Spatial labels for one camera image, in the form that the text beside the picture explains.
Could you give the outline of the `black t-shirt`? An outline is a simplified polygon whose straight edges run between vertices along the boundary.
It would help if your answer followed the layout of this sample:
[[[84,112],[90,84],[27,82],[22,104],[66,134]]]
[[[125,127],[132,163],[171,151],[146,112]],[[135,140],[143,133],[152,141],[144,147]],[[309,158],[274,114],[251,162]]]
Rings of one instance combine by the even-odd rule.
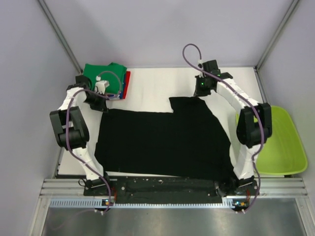
[[[104,170],[227,183],[230,140],[205,101],[171,97],[170,113],[111,109],[102,115],[95,157]]]

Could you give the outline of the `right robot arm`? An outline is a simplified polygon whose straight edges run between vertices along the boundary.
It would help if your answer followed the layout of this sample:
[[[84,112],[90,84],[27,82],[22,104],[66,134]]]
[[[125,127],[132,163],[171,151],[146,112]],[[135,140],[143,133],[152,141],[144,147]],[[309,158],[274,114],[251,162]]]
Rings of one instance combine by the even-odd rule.
[[[196,78],[194,96],[211,95],[223,97],[238,115],[236,137],[240,148],[234,166],[235,179],[218,187],[220,193],[240,195],[248,187],[259,191],[260,182],[254,181],[258,172],[256,161],[267,139],[272,136],[272,112],[269,103],[260,103],[247,95],[228,72],[222,73],[216,60],[198,61],[200,73]]]

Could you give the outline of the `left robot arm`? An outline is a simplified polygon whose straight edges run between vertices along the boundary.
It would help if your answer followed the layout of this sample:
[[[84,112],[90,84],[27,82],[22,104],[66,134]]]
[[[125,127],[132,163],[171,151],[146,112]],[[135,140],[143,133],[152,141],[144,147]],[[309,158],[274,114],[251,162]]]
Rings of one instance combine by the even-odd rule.
[[[86,174],[85,189],[96,190],[101,195],[111,191],[112,184],[103,166],[90,149],[90,133],[80,107],[86,103],[94,111],[107,112],[106,89],[108,81],[96,78],[94,89],[84,75],[76,77],[76,83],[66,89],[62,105],[49,114],[57,144],[65,148],[79,161]]]

